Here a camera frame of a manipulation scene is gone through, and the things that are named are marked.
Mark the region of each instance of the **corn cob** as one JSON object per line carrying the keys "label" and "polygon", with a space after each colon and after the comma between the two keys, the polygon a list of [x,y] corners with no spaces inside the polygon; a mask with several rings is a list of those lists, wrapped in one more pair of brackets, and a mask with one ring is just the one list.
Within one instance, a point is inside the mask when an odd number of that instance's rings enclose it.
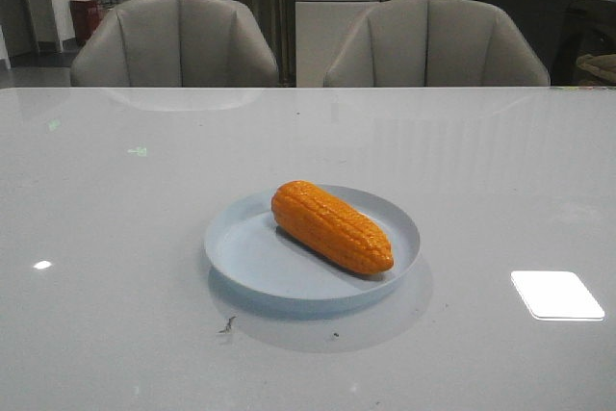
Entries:
{"label": "corn cob", "polygon": [[287,233],[340,267],[376,274],[394,265],[390,242],[376,223],[310,182],[282,185],[271,210]]}

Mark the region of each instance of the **white table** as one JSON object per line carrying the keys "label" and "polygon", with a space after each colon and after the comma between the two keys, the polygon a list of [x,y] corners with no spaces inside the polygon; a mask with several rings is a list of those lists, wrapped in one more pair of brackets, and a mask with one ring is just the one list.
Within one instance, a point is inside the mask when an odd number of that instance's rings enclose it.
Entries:
{"label": "white table", "polygon": [[[616,90],[0,90],[0,409],[616,409],[615,127]],[[394,293],[227,291],[208,223],[296,178],[417,223]],[[514,270],[574,272],[603,320],[535,319]]]}

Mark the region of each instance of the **chair backrest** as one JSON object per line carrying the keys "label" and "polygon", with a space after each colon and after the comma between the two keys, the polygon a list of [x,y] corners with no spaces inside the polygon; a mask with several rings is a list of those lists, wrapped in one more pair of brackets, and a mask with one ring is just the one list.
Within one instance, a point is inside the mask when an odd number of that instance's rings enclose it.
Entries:
{"label": "chair backrest", "polygon": [[131,0],[111,9],[71,66],[80,87],[274,87],[275,58],[233,0]]}
{"label": "chair backrest", "polygon": [[326,87],[548,86],[511,18],[471,0],[392,0],[354,21]]}

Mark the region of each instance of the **plate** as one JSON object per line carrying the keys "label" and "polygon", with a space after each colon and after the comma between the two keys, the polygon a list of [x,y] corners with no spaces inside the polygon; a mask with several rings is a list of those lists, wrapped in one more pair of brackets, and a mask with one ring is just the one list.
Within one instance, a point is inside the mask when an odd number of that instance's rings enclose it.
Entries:
{"label": "plate", "polygon": [[358,276],[291,238],[271,212],[275,189],[234,202],[210,223],[204,245],[214,269],[253,301],[284,311],[345,311],[389,294],[417,258],[417,226],[398,206],[379,196],[347,187],[320,186],[378,223],[392,244],[391,269]]}

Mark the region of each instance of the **chair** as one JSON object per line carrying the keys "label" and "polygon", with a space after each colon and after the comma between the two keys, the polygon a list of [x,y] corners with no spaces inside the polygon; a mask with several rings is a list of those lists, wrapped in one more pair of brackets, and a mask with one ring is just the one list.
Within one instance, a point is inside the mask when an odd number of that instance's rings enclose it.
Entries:
{"label": "chair", "polygon": [[392,0],[350,27],[326,87],[550,85],[511,18],[471,0]]}
{"label": "chair", "polygon": [[276,60],[233,0],[131,0],[75,57],[75,87],[275,87]]}

